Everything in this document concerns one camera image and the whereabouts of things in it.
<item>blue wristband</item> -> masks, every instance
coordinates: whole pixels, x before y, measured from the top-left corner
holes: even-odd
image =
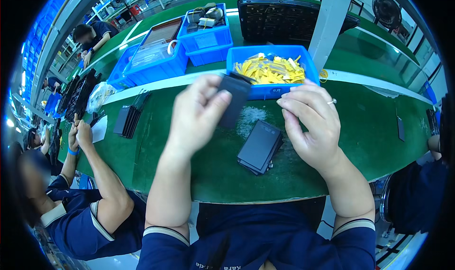
[[[68,147],[68,153],[70,153],[72,155],[78,155],[79,154],[79,147],[77,147],[77,152],[73,152],[72,150],[70,150],[70,147]]]

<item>navy polo shirt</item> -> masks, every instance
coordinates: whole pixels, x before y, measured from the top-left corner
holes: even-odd
[[[97,189],[70,189],[65,176],[58,176],[46,193],[62,203],[41,216],[49,236],[64,254],[79,260],[128,254],[141,249],[146,202],[127,190],[134,201],[131,215],[110,235],[96,218]]]
[[[314,233],[304,215],[291,206],[237,207],[228,216],[212,218],[207,223],[210,229],[192,245],[172,229],[147,228],[136,270],[258,270],[268,263],[279,270],[375,267],[371,220],[348,222],[328,240]]]
[[[93,48],[106,33],[109,33],[109,36],[114,37],[118,34],[118,29],[105,21],[96,21],[90,25],[93,28],[95,37],[90,43],[82,44],[82,50],[88,51],[88,49]]]
[[[58,83],[59,85],[63,84],[63,82],[56,77],[47,78],[47,85],[49,85],[49,87],[55,88],[55,83]]]
[[[438,218],[449,169],[441,159],[413,162],[390,178],[389,213],[395,232],[426,233]]]

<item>shirt collar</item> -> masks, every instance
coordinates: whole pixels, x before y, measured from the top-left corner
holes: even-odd
[[[48,227],[53,221],[63,217],[65,214],[66,214],[65,206],[63,206],[62,202],[59,205],[57,205],[54,209],[42,215],[41,223],[43,224],[44,227]]]

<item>label on bin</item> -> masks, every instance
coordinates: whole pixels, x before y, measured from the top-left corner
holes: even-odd
[[[282,94],[282,88],[273,88],[270,90],[271,95]]]
[[[199,49],[218,46],[217,38],[214,33],[203,34],[194,38]]]

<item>green workbench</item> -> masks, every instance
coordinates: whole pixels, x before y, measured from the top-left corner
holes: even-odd
[[[209,1],[225,2],[227,8],[235,7],[228,4],[228,1],[233,0]],[[194,8],[196,4],[206,2],[201,0],[195,4],[189,3],[166,10],[162,15],[156,14],[150,17],[152,21],[145,19],[131,36],[148,30],[156,23],[182,15],[182,12]],[[242,38],[238,17],[228,18],[234,45],[251,45]],[[387,59],[392,56],[390,50],[393,49],[354,30],[350,29],[338,37],[327,61],[332,67],[326,68],[348,72],[357,70],[358,74],[366,72],[364,75],[400,85],[405,83],[399,73],[387,67],[393,62],[391,58]],[[93,61],[119,45],[129,33],[124,32],[108,41],[97,52]],[[138,38],[128,45],[140,41],[141,38]],[[114,50],[93,65],[97,72],[103,74],[101,80],[108,78],[122,53],[123,50]],[[186,73],[224,68],[225,62],[193,67],[189,61]],[[431,105],[403,95],[394,99],[385,97],[363,85],[328,80],[321,86],[338,101],[336,106],[342,127],[339,146],[367,180],[399,170],[428,150],[426,140],[430,131],[425,110],[431,108]],[[148,192],[168,136],[174,97],[184,88],[185,86],[179,86],[153,91],[133,139],[119,137],[112,131],[120,108],[131,104],[134,98],[103,106],[102,109],[108,115],[107,132],[105,139],[95,143],[95,147],[125,187]],[[398,138],[396,115],[400,116],[404,123],[406,142]],[[236,155],[257,119],[264,119],[284,130],[281,108],[275,100],[247,102],[236,128],[217,128],[211,142],[194,156],[191,169],[193,200],[216,203],[270,202],[310,198],[328,193],[319,174],[293,151],[285,133],[284,144],[273,158],[274,167],[265,175],[254,176],[236,162]],[[63,151],[67,145],[67,129],[64,130]],[[64,161],[65,157],[66,153],[60,152],[59,159]],[[77,170],[93,175],[83,153],[80,155]]]

